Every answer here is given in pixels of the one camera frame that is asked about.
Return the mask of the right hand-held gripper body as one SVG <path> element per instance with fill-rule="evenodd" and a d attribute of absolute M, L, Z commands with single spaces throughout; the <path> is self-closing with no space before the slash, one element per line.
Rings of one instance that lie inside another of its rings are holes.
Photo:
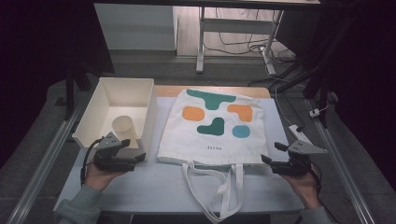
<path fill-rule="evenodd" d="M 270 165 L 274 174 L 300 176 L 306 175 L 311 169 L 310 155 L 324 154 L 327 150 L 316 147 L 301 140 L 296 140 L 293 144 L 287 146 L 286 151 L 289 155 L 288 161 L 273 161 Z"/>

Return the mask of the person's left hand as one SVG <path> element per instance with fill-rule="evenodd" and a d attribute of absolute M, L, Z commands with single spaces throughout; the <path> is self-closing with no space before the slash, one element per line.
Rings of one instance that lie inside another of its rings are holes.
<path fill-rule="evenodd" d="M 92 163 L 88 166 L 84 184 L 92 189 L 103 191 L 114 178 L 121 175 L 121 172 L 110 173 L 101 171 Z"/>

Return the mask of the white cabinet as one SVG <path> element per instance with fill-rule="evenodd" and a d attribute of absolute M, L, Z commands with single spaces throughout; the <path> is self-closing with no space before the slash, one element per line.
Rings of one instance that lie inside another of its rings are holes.
<path fill-rule="evenodd" d="M 109 49 L 177 49 L 174 7 L 99 3 L 94 7 Z"/>

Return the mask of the black metal stand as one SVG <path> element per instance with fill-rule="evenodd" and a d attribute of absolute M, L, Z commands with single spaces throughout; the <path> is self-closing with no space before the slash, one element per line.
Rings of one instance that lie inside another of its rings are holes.
<path fill-rule="evenodd" d="M 332 63 L 335 59 L 335 53 L 340 49 L 340 45 L 353 24 L 353 21 L 353 19 L 346 17 L 339 22 L 333 31 L 332 37 L 326 42 L 326 48 L 315 67 L 275 89 L 276 93 L 282 93 L 291 87 L 308 80 L 308 83 L 303 90 L 303 97 L 305 99 L 313 99 L 316 94 L 319 93 L 318 104 L 320 112 L 318 118 L 324 127 L 327 127 L 325 110 L 328 106 L 328 80 L 332 73 Z"/>
<path fill-rule="evenodd" d="M 78 85 L 81 91 L 88 91 L 92 84 L 89 81 L 88 73 L 89 65 L 87 63 L 79 63 L 70 65 L 65 71 L 65 83 L 66 83 L 66 115 L 65 120 L 69 120 L 74 111 L 74 84 Z"/>

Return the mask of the flat white box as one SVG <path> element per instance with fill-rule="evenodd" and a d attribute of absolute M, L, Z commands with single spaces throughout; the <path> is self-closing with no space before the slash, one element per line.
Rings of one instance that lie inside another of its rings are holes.
<path fill-rule="evenodd" d="M 303 133 L 301 127 L 298 127 L 297 125 L 290 125 L 289 126 L 289 130 L 298 140 L 301 140 L 301 141 L 304 141 L 304 142 L 306 142 L 308 144 L 311 144 L 311 141 Z"/>

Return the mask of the white plastic bin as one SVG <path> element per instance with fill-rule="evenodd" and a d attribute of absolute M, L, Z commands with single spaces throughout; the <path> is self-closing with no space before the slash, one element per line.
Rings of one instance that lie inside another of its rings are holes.
<path fill-rule="evenodd" d="M 152 145 L 158 103 L 152 78 L 101 77 L 73 138 L 88 148 L 112 131 L 112 121 L 128 116 L 134 122 L 137 144 L 146 152 Z"/>

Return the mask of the white tote bag coloured shapes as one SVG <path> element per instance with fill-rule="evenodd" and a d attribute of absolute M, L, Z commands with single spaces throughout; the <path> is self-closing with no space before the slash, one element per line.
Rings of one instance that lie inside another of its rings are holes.
<path fill-rule="evenodd" d="M 238 94 L 186 89 L 171 108 L 157 158 L 190 173 L 220 180 L 209 203 L 200 203 L 213 223 L 234 215 L 244 201 L 244 167 L 262 162 L 268 146 L 259 100 Z"/>

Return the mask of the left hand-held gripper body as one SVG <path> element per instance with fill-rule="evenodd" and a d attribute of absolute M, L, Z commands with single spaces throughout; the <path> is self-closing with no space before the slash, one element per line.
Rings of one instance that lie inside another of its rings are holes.
<path fill-rule="evenodd" d="M 98 148 L 93 156 L 94 165 L 101 171 L 105 172 L 132 172 L 136 162 L 133 159 L 123 159 L 118 157 L 121 147 L 121 140 L 110 132 L 99 143 Z"/>

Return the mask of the white cup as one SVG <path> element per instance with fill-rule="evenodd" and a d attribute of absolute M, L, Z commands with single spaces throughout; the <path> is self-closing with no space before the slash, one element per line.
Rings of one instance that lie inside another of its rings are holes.
<path fill-rule="evenodd" d="M 136 140 L 136 132 L 133 120 L 128 116 L 119 116 L 112 121 L 112 129 L 120 140 Z"/>

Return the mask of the white metal desk frame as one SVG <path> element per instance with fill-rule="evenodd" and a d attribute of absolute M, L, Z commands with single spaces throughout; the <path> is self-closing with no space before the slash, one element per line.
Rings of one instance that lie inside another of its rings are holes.
<path fill-rule="evenodd" d="M 196 61 L 196 73 L 204 72 L 204 37 L 205 32 L 230 33 L 230 34 L 253 34 L 267 35 L 268 42 L 264 47 L 259 47 L 265 62 L 266 72 L 274 75 L 276 70 L 270 58 L 270 50 L 276 37 L 278 25 L 280 24 L 283 10 L 276 10 L 271 21 L 249 21 L 234 19 L 212 19 L 205 16 L 205 7 L 200 8 L 199 17 L 199 42 Z"/>

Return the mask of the person's right hand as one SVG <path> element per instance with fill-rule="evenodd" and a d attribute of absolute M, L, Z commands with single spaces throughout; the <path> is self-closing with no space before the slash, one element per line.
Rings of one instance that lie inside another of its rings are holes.
<path fill-rule="evenodd" d="M 305 209 L 315 209 L 321 206 L 318 199 L 317 174 L 318 172 L 315 166 L 311 165 L 311 169 L 306 175 L 283 175 L 283 178 L 290 184 L 290 187 L 299 197 Z"/>

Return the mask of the pale blue table mat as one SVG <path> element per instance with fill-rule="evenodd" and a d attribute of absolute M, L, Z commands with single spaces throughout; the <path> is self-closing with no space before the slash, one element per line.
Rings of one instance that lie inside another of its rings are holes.
<path fill-rule="evenodd" d="M 182 167 L 157 160 L 165 120 L 174 97 L 157 99 L 159 112 L 148 159 L 131 173 L 115 178 L 104 190 L 99 205 L 103 211 L 130 214 L 200 214 L 198 200 L 209 202 L 220 180 L 210 175 L 192 175 L 185 181 Z M 294 212 L 303 208 L 290 185 L 263 165 L 245 168 L 244 202 L 241 214 Z"/>

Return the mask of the aluminium rail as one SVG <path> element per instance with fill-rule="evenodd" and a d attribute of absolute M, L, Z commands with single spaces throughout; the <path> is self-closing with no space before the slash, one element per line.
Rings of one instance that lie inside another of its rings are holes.
<path fill-rule="evenodd" d="M 304 104 L 309 111 L 318 107 L 313 100 L 305 100 Z M 330 211 L 330 217 L 340 224 L 375 224 L 373 213 L 353 176 L 352 167 L 343 157 L 342 146 L 345 140 L 337 143 L 331 134 L 332 105 L 326 103 L 325 106 L 318 107 L 318 111 L 325 121 L 316 117 L 308 118 L 307 123 L 309 139 L 328 150 L 325 156 L 314 158 L 322 172 L 319 198 Z"/>
<path fill-rule="evenodd" d="M 53 164 L 55 163 L 61 149 L 69 135 L 74 123 L 76 122 L 78 116 L 80 115 L 82 106 L 79 105 L 71 113 L 68 120 L 64 120 L 61 123 L 60 128 L 52 139 L 43 159 L 38 164 L 35 172 L 30 179 L 26 189 L 19 198 L 16 206 L 14 207 L 10 217 L 8 218 L 6 224 L 23 224 L 27 218 L 29 212 L 31 211 L 37 195 L 41 188 L 43 187 Z"/>

